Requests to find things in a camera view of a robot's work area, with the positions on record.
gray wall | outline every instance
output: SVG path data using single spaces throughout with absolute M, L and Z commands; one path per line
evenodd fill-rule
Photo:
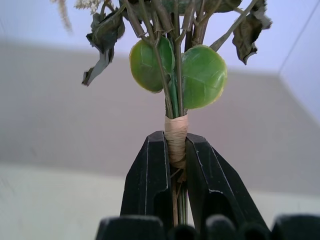
M 82 86 L 97 58 L 0 44 L 0 162 L 126 174 L 145 137 L 163 129 L 164 98 L 134 82 L 127 57 Z M 189 111 L 189 124 L 249 189 L 320 194 L 320 128 L 277 76 L 230 70 L 222 97 Z

white ceiling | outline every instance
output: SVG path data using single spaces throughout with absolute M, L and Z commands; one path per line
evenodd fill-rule
M 73 33 L 68 33 L 61 22 L 58 5 L 50 0 L 4 0 L 0 8 L 0 39 L 50 45 L 67 49 L 95 51 L 86 39 L 90 32 L 92 17 L 89 10 L 73 8 L 75 0 L 68 0 L 68 14 Z M 245 8 L 250 0 L 243 0 Z M 261 33 L 256 42 L 258 54 L 252 56 L 247 66 L 237 58 L 232 36 L 219 53 L 229 67 L 245 71 L 279 72 L 302 31 L 318 0 L 269 0 L 267 14 L 273 20 L 272 28 Z M 204 44 L 210 45 L 220 37 L 239 14 L 229 12 L 216 14 L 209 22 Z M 126 22 L 126 32 L 116 46 L 116 54 L 128 55 L 137 38 Z

round green leaf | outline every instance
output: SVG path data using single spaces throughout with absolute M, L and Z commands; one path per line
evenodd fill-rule
M 182 77 L 184 107 L 202 108 L 221 96 L 227 81 L 227 66 L 210 47 L 197 45 L 182 55 Z
M 175 57 L 167 38 L 161 37 L 158 50 L 164 73 L 169 76 L 175 67 Z M 138 41 L 131 49 L 129 60 L 132 76 L 141 87 L 152 93 L 162 91 L 160 67 L 151 46 L 143 40 Z

plant cutting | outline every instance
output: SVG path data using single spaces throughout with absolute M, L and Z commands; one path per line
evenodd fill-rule
M 58 2 L 70 30 L 64 0 Z M 99 52 L 96 65 L 85 71 L 82 84 L 89 86 L 112 62 L 115 44 L 129 21 L 139 41 L 129 54 L 133 79 L 143 89 L 164 92 L 164 136 L 168 145 L 174 225 L 187 223 L 186 137 L 188 111 L 215 102 L 227 82 L 227 66 L 217 53 L 233 33 L 238 58 L 246 65 L 256 54 L 255 41 L 271 27 L 266 1 L 252 0 L 240 9 L 241 0 L 77 0 L 78 9 L 91 9 L 91 32 L 86 35 Z M 235 11 L 239 17 L 210 46 L 203 45 L 213 14 Z

twine wrap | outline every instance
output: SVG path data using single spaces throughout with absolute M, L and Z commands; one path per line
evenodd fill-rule
M 174 119 L 165 117 L 164 136 L 168 145 L 170 164 L 182 169 L 183 173 L 178 182 L 186 180 L 186 137 L 188 132 L 188 115 Z

